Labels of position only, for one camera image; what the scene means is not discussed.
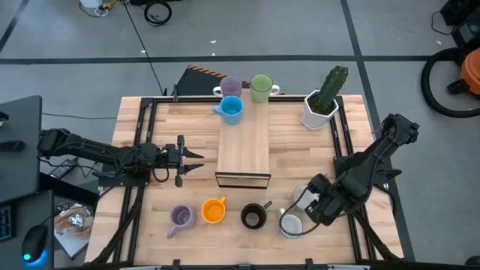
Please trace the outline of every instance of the black mug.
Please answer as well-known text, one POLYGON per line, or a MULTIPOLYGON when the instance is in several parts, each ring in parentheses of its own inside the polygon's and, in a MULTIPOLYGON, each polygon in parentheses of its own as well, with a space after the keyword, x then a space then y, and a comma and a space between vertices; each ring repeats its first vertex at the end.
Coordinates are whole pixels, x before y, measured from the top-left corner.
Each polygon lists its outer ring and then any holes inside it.
POLYGON ((267 222, 266 209, 272 205, 272 201, 267 202, 264 206, 258 203, 247 204, 240 214, 241 223, 249 230, 259 230, 267 222))

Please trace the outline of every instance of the potted plant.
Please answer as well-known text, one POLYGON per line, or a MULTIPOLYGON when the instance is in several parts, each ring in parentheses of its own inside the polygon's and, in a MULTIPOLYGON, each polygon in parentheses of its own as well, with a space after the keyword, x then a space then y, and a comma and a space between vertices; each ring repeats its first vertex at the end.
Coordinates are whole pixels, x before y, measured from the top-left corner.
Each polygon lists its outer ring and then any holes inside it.
POLYGON ((320 90, 311 92, 303 102, 301 123, 311 131, 324 128, 330 118, 337 112, 335 96, 347 80, 348 67, 336 66, 325 78, 320 90))

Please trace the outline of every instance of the orange mug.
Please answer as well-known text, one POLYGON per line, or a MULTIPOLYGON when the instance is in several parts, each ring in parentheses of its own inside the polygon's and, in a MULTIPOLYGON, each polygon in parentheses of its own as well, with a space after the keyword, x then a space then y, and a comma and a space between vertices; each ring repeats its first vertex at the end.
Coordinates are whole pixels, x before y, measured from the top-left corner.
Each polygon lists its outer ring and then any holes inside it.
POLYGON ((221 199, 207 199, 202 205, 202 218, 211 224, 220 222, 225 217, 225 200, 223 196, 221 199))

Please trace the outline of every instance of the black hose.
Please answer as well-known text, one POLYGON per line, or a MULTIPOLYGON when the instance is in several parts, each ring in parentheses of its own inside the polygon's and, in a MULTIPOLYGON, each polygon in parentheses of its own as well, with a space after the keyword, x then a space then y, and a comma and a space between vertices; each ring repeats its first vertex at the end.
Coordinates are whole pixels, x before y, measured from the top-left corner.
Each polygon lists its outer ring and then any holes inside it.
POLYGON ((423 94, 425 101, 427 101, 427 104, 428 106, 430 106, 430 108, 434 109, 438 113, 443 114, 444 116, 453 118, 469 118, 473 116, 480 116, 480 108, 465 111, 456 111, 453 109, 445 108, 437 102, 430 89, 430 72, 432 71, 432 67, 437 61, 466 55, 468 52, 469 50, 464 48, 450 48, 441 50, 432 55, 432 57, 427 61, 427 64, 425 64, 425 66, 423 67, 423 71, 421 72, 421 93, 423 94))
POLYGON ((172 17, 172 8, 170 7, 169 4, 167 4, 163 0, 154 0, 154 1, 149 2, 145 6, 145 9, 143 11, 143 16, 145 17, 145 20, 147 21, 147 23, 150 26, 162 26, 165 23, 167 23, 170 20, 170 18, 172 17), (163 19, 163 20, 162 19, 157 19, 153 15, 150 15, 150 13, 149 13, 150 8, 153 7, 153 5, 156 5, 156 4, 163 5, 168 10, 168 15, 166 16, 166 19, 163 19))

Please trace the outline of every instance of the floor stripe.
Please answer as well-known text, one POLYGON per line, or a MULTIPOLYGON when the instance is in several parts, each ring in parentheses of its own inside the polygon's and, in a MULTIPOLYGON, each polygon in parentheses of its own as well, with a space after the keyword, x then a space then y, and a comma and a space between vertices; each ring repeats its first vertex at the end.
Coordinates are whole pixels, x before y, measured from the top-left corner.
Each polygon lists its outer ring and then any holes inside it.
MULTIPOLYGON (((151 57, 152 63, 191 62, 263 62, 263 61, 325 61, 325 62, 426 62, 429 55, 235 55, 151 57)), ((66 64, 130 64, 148 63, 143 57, 115 58, 0 58, 0 65, 66 65, 66 64)))
POLYGON ((29 3, 29 0, 23 0, 20 6, 16 9, 15 16, 13 19, 10 21, 10 24, 7 27, 7 30, 5 30, 5 33, 1 37, 0 40, 0 53, 2 52, 3 48, 5 47, 5 44, 7 44, 8 38, 10 35, 12 35, 12 32, 15 29, 15 26, 18 23, 18 20, 20 19, 20 16, 22 15, 23 11, 25 10, 25 7, 29 3))
MULTIPOLYGON (((352 14, 350 13, 350 8, 348 6, 347 0, 340 0, 340 3, 342 6, 343 15, 345 16, 346 27, 348 29, 350 40, 352 42, 353 53, 355 54, 355 60, 358 66, 358 72, 360 74, 361 84, 364 89, 365 100, 367 102, 368 111, 370 112, 372 125, 376 130, 380 126, 380 117, 378 114, 377 105, 375 104, 374 93, 372 92, 370 80, 368 79, 367 68, 365 67, 365 63, 364 63, 364 57, 362 57, 362 51, 360 50, 359 40, 357 38, 355 27, 353 25, 352 14)), ((391 61, 392 59, 396 59, 396 61, 398 61, 398 59, 404 58, 403 56, 395 56, 395 57, 383 56, 384 59, 387 59, 388 57, 390 57, 389 61, 391 61)), ((377 56, 373 59, 376 59, 378 61, 378 59, 382 59, 382 58, 377 56)), ((384 167, 387 168, 388 165, 392 167, 390 160, 384 165, 384 167)), ((401 206, 397 185, 394 179, 392 179, 389 184, 390 184, 391 192, 394 194, 394 197, 397 200, 397 214, 395 216, 395 223, 397 224, 397 231, 400 237, 400 244, 402 246, 403 256, 408 261, 415 261, 412 242, 410 241, 410 235, 407 229, 407 222, 405 221, 404 210, 401 206)))
POLYGON ((426 62, 431 55, 372 55, 362 56, 364 62, 426 62))

